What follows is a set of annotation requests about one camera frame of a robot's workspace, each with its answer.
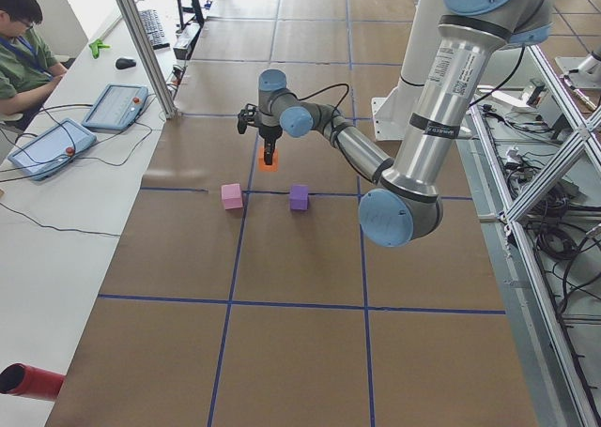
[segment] purple block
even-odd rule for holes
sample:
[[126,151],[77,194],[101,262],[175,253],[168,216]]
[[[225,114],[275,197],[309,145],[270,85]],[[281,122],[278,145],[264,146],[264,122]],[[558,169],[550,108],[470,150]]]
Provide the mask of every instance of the purple block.
[[225,209],[242,208],[244,206],[242,203],[242,189],[239,183],[222,185],[222,202]]
[[306,211],[309,208],[309,187],[292,185],[290,188],[290,209]]

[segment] blue lanyard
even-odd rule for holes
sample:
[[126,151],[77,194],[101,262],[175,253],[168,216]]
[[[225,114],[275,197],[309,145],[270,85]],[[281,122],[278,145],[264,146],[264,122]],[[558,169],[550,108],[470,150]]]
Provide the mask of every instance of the blue lanyard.
[[10,42],[8,42],[4,38],[0,38],[0,44],[4,45],[11,52],[15,53],[18,57],[20,57],[20,58],[24,59],[25,61],[27,61],[35,70],[38,70],[41,73],[44,73],[48,77],[52,78],[52,75],[50,74],[50,72],[48,72],[48,70],[46,70],[45,68],[43,68],[42,65],[39,63],[38,53],[33,48],[33,46],[29,42],[27,42],[27,39],[22,38],[22,37],[18,37],[17,40],[19,42],[21,42],[21,44],[29,52],[31,52],[31,56],[29,54],[25,53],[23,50],[16,48],[14,45],[12,45]]

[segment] red cylinder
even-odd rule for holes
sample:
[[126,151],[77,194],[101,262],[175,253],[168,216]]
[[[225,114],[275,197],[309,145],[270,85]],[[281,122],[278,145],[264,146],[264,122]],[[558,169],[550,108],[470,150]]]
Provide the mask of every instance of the red cylinder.
[[16,363],[0,374],[0,393],[55,401],[65,376]]

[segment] green shirt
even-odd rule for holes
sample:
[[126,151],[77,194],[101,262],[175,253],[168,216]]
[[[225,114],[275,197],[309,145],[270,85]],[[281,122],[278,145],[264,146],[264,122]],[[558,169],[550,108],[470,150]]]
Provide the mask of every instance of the green shirt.
[[[53,53],[42,38],[32,29],[23,38],[38,54],[38,62],[43,69],[57,63]],[[31,51],[16,38],[10,42],[15,48],[35,59]],[[32,64],[0,43],[0,99],[10,99],[19,92],[29,91],[48,83],[49,77],[35,69]]]

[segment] black mouse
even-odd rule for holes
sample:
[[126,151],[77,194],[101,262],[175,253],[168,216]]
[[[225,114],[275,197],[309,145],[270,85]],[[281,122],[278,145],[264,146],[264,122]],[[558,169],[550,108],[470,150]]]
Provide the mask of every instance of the black mouse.
[[136,65],[135,59],[121,57],[115,61],[115,67],[119,70],[133,68]]

